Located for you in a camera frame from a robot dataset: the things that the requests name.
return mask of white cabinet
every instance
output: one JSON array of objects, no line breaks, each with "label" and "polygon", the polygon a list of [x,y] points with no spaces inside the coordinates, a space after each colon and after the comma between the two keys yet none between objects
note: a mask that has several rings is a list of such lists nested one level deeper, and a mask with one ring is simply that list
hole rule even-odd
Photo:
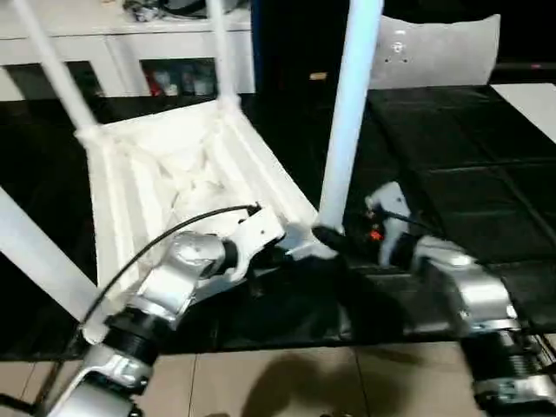
[{"label": "white cabinet", "polygon": [[[164,78],[176,87],[162,94],[214,93],[215,50],[206,19],[137,23],[117,2],[30,2],[85,96],[148,96]],[[250,11],[233,10],[226,24],[236,90],[254,92]],[[10,2],[0,2],[0,101],[53,95],[34,48]]]},{"label": "white cabinet", "polygon": [[[103,36],[63,36],[54,37],[53,41],[84,95],[126,96]],[[0,100],[52,96],[38,61],[29,39],[0,40]]]},{"label": "white cabinet", "polygon": [[[152,82],[156,81],[151,79],[148,83],[148,78],[156,74],[157,68],[169,75],[170,83],[179,86],[179,94],[201,94],[201,89],[188,87],[188,79],[195,85],[207,84],[209,80],[203,78],[209,76],[215,83],[214,64],[212,70],[206,70],[207,61],[211,62],[215,55],[212,36],[209,31],[139,33],[106,36],[106,40],[118,71],[123,74],[126,91],[130,96],[148,96],[153,93]],[[251,32],[231,31],[228,39],[233,50],[236,91],[254,92]]]}]

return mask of orange light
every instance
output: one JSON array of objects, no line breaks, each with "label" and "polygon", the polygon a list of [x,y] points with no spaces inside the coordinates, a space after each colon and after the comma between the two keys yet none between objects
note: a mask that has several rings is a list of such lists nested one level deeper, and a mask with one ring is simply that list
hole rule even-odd
[{"label": "orange light", "polygon": [[383,239],[383,236],[381,235],[381,232],[379,232],[378,230],[373,230],[372,232],[369,232],[368,235],[374,241],[381,241]]}]

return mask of white shelf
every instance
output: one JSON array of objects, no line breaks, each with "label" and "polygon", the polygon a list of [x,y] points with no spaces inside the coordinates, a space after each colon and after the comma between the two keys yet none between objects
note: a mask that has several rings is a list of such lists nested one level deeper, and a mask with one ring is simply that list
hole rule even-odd
[{"label": "white shelf", "polygon": [[[165,18],[138,23],[120,2],[101,0],[30,0],[33,10],[51,36],[116,35],[131,33],[208,32],[207,19]],[[226,15],[228,30],[251,30],[251,12],[239,8]],[[10,0],[0,0],[0,39],[27,37]]]}]

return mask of black table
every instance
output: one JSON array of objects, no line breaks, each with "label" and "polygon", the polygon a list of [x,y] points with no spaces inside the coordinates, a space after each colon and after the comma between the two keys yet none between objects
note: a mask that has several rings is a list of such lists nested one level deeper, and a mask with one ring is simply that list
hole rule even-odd
[{"label": "black table", "polygon": [[[198,103],[190,97],[91,102],[99,122]],[[331,100],[244,96],[242,107],[317,205]],[[94,281],[84,151],[59,102],[0,103],[2,186]],[[492,89],[375,91],[364,117],[348,211],[387,181],[412,211],[506,277],[525,313],[556,330],[556,145]],[[52,359],[73,319],[5,258],[4,359]],[[447,340],[438,294],[364,260],[307,259],[190,309],[168,353]]]}]

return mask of tile floor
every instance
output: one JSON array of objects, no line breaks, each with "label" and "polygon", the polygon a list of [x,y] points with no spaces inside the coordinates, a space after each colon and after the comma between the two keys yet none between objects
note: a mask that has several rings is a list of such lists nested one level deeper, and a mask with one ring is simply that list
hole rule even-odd
[{"label": "tile floor", "polygon": [[[0,363],[0,392],[32,401],[49,366]],[[137,402],[147,417],[480,416],[469,384],[454,343],[177,355]]]}]

